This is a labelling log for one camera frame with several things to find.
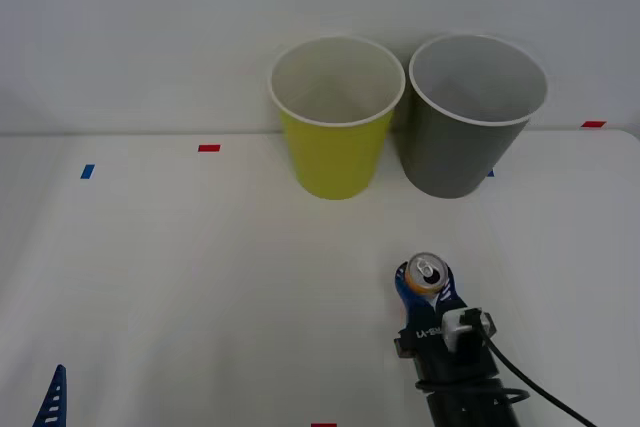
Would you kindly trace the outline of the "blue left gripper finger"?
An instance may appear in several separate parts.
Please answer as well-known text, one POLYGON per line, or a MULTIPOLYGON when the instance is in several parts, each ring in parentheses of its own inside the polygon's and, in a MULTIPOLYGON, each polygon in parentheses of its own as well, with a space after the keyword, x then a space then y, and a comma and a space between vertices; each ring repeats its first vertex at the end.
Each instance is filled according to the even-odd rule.
POLYGON ((33 427, 66 427, 66 423, 67 376, 66 368, 59 364, 36 415, 33 427))

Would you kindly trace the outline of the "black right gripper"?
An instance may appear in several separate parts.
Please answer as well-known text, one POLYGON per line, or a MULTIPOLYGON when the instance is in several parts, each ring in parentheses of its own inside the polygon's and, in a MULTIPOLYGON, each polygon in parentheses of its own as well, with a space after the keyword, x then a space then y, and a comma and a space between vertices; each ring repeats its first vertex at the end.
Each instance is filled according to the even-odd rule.
POLYGON ((471 360, 463 340, 471 335, 471 328, 460 321, 467 304, 458 295, 451 268, 446 265, 447 280, 433 307, 409 287, 408 266, 404 261, 394 275, 406 312, 405 327, 394 340, 398 355, 416 360, 420 373, 468 373, 471 360))

